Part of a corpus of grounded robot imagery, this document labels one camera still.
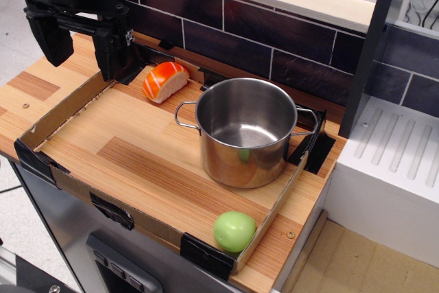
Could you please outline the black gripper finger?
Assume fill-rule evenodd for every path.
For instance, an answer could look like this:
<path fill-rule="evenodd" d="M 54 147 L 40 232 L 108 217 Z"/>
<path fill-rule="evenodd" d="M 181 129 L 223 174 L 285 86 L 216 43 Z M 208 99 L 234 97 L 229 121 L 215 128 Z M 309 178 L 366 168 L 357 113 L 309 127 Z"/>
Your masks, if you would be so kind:
<path fill-rule="evenodd" d="M 104 81 L 130 82 L 137 74 L 137 50 L 125 35 L 98 28 L 92 35 L 95 57 Z"/>
<path fill-rule="evenodd" d="M 70 32 L 59 26 L 56 17 L 37 16 L 27 10 L 26 18 L 34 38 L 53 66 L 60 66 L 73 54 L 73 39 Z"/>

